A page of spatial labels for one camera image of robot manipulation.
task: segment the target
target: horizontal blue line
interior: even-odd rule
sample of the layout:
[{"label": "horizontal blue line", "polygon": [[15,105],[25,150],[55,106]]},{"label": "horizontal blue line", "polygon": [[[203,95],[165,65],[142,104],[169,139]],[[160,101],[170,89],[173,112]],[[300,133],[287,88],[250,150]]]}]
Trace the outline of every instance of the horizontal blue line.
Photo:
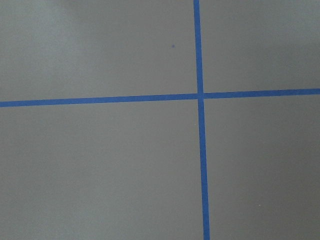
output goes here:
[{"label": "horizontal blue line", "polygon": [[256,98],[275,96],[320,95],[320,88],[205,93],[205,99]]},{"label": "horizontal blue line", "polygon": [[192,100],[192,99],[193,100],[198,99],[198,95],[196,93],[187,93],[187,94],[165,94],[165,95],[109,96],[109,97],[88,97],[88,98],[67,98],[67,99],[0,101],[0,108],[48,106],[48,105],[70,105],[70,104],[103,104],[103,103],[171,101],[171,100]]}]

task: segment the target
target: blue tape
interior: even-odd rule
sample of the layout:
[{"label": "blue tape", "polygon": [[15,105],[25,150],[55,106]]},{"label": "blue tape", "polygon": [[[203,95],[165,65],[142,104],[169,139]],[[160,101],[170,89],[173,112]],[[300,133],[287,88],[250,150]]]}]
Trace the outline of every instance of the blue tape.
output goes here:
[{"label": "blue tape", "polygon": [[141,95],[141,96],[110,96],[89,98],[67,98],[67,99],[43,99],[23,101],[0,101],[0,108],[5,107],[27,107],[69,104],[102,104],[102,103],[127,103],[127,102],[149,102],[149,101],[172,101],[172,100],[194,100],[196,93],[187,94],[165,94],[165,95]]},{"label": "blue tape", "polygon": [[200,145],[203,239],[210,240],[207,153],[206,153],[206,123],[205,123],[204,81],[203,81],[203,68],[202,68],[201,21],[200,21],[199,0],[193,1],[193,10],[194,10],[195,57],[196,57],[196,81],[197,81],[197,95],[198,95],[198,125],[199,125],[199,145]]},{"label": "blue tape", "polygon": [[311,89],[286,89],[286,90],[263,90],[263,91],[229,91],[205,93],[205,99],[232,99],[232,98],[256,98],[275,96],[298,96],[319,95],[320,88]]}]

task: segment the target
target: gray panel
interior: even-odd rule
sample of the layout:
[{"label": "gray panel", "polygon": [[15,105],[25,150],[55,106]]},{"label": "gray panel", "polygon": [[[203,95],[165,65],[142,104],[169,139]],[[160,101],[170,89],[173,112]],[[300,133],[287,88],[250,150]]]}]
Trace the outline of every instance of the gray panel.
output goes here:
[{"label": "gray panel", "polygon": [[0,108],[0,239],[201,239],[197,102]]},{"label": "gray panel", "polygon": [[318,240],[320,96],[205,104],[211,238]]},{"label": "gray panel", "polygon": [[205,92],[319,88],[320,1],[201,0]]},{"label": "gray panel", "polygon": [[0,101],[197,91],[192,1],[0,5]]}]

